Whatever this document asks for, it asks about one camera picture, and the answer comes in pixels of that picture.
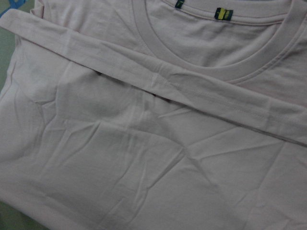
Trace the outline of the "pink Snoopy t-shirt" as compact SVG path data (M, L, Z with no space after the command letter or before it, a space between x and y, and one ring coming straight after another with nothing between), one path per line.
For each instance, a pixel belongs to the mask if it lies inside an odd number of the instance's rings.
M1 28L0 199L51 230L304 230L304 0L37 0Z

